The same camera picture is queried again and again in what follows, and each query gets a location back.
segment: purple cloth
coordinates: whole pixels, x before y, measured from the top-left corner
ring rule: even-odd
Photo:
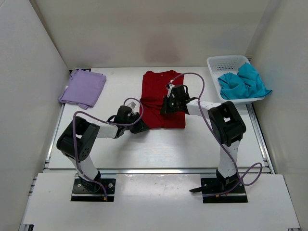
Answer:
[[[74,70],[69,78],[68,87],[59,98],[61,103],[77,104],[82,109],[93,107],[100,96],[107,77],[103,74]]]

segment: white wall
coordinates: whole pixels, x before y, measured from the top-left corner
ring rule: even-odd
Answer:
[[[308,1],[283,0],[252,64],[273,93],[255,104],[275,169],[308,230]]]
[[[29,1],[0,5],[0,231],[16,231],[69,73]]]
[[[246,54],[269,0],[34,0],[69,68],[206,65]]]

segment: teal cloth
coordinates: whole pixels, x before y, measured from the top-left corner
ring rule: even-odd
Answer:
[[[226,73],[218,78],[220,94],[226,100],[258,98],[271,94],[266,89],[258,71],[248,63],[239,68],[237,75]]]

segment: plastic basket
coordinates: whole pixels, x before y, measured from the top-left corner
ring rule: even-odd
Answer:
[[[257,100],[263,100],[264,97],[260,98],[247,98],[247,99],[240,99],[240,100],[225,100],[220,95],[221,86],[218,82],[218,78],[221,77],[223,74],[228,72],[237,74],[238,69],[245,63],[249,63],[248,59],[242,55],[226,55],[226,56],[214,56],[209,57],[207,60],[207,65],[210,70],[216,92],[218,94],[219,99],[222,102],[231,101],[233,103],[242,103],[242,104],[249,104]]]

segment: folded red cloth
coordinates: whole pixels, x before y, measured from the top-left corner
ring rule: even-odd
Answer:
[[[148,71],[143,76],[141,103],[144,107],[142,119],[150,128],[185,128],[185,113],[176,112],[173,114],[161,115],[160,109],[163,106],[164,96],[168,90],[166,85],[180,73],[174,70],[154,73]],[[177,78],[172,84],[183,84],[184,76]]]

